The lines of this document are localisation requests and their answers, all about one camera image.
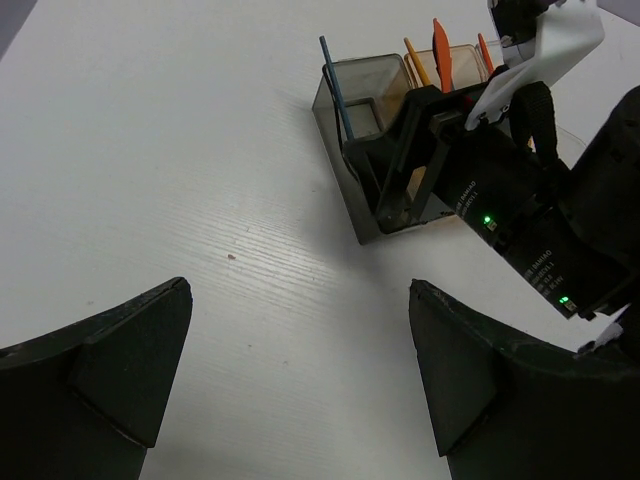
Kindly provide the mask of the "grey transparent container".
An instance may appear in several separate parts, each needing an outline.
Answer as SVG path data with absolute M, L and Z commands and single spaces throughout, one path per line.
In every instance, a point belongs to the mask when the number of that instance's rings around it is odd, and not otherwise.
M 399 112 L 405 94 L 413 88 L 405 63 L 398 54 L 340 60 L 334 63 L 334 67 L 353 129 L 352 140 L 382 133 Z M 380 216 L 376 215 L 377 189 L 384 184 L 388 168 L 379 166 L 378 179 L 373 180 L 365 169 L 357 169 L 344 153 L 348 140 L 334 103 L 326 66 L 322 67 L 322 79 L 312 112 L 360 244 L 418 228 L 453 214 L 439 199 L 432 198 L 419 218 L 409 215 L 424 174 L 419 169 L 409 177 L 408 191 L 383 208 Z

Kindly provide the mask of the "orange plastic knife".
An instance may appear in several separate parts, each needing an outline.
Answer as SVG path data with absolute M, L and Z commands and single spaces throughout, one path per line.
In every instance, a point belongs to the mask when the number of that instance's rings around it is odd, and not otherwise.
M 431 84 L 430 78 L 408 37 L 404 38 L 404 44 L 421 84 L 423 86 L 429 86 Z

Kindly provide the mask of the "red plastic fork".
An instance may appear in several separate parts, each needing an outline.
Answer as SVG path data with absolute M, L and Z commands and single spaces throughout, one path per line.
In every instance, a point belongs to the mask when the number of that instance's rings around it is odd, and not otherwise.
M 492 75 L 495 71 L 495 67 L 488 49 L 487 42 L 481 33 L 477 34 L 477 39 L 478 39 L 478 46 L 480 48 L 480 52 L 481 52 L 483 61 L 485 63 L 487 72 L 489 75 Z

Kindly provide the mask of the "red plastic knife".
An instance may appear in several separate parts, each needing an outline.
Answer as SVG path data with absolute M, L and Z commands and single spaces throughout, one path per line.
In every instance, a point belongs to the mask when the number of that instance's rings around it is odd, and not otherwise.
M 432 46 L 441 90 L 449 93 L 453 90 L 451 49 L 446 31 L 437 18 L 433 19 Z

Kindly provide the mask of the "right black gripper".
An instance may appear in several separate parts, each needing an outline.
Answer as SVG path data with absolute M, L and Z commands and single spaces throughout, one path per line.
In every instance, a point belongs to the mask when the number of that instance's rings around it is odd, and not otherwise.
M 411 90 L 386 130 L 343 145 L 376 234 L 455 215 L 479 235 L 516 235 L 539 210 L 545 156 L 529 148 L 528 129 L 513 139 L 500 122 L 465 127 L 486 88 Z

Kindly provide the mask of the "clear transparent container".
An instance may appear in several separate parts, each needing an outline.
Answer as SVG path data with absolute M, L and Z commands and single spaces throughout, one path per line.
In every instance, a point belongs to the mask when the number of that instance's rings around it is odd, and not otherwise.
M 494 67 L 495 67 L 495 71 L 496 71 L 498 67 L 500 67 L 501 65 L 504 64 L 501 43 L 500 43 L 499 40 L 492 40 L 492 41 L 486 40 L 486 42 L 487 42 L 488 49 L 489 49 L 490 55 L 492 57 L 492 61 L 493 61 L 493 64 L 494 64 Z M 477 39 L 477 43 L 475 45 L 475 50 L 476 50 L 476 52 L 477 52 L 477 54 L 479 56 L 479 60 L 480 60 L 481 76 L 484 79 L 488 79 L 491 75 L 488 74 L 486 66 L 485 66 L 485 63 L 483 61 L 483 58 L 482 58 L 482 55 L 481 55 L 481 52 L 480 52 L 480 48 L 478 46 L 478 39 Z

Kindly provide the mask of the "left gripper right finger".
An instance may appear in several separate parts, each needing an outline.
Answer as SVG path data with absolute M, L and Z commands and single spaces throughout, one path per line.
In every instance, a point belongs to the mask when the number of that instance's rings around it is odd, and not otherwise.
M 455 479 L 635 479 L 639 309 L 578 352 L 541 341 L 433 284 L 409 319 L 436 446 Z

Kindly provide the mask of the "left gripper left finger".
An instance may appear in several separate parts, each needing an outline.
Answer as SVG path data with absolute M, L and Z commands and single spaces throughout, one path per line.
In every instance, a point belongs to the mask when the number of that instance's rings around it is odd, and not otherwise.
M 1 351 L 4 479 L 137 479 L 155 447 L 193 309 L 173 278 Z

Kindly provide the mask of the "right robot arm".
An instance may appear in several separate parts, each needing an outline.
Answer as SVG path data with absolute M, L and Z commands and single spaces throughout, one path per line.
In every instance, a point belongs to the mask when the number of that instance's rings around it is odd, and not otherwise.
M 573 166 L 558 149 L 553 97 L 519 88 L 495 121 L 465 126 L 487 90 L 408 91 L 381 133 L 345 160 L 383 233 L 440 200 L 562 316 L 612 315 L 639 355 L 639 92 L 632 89 Z

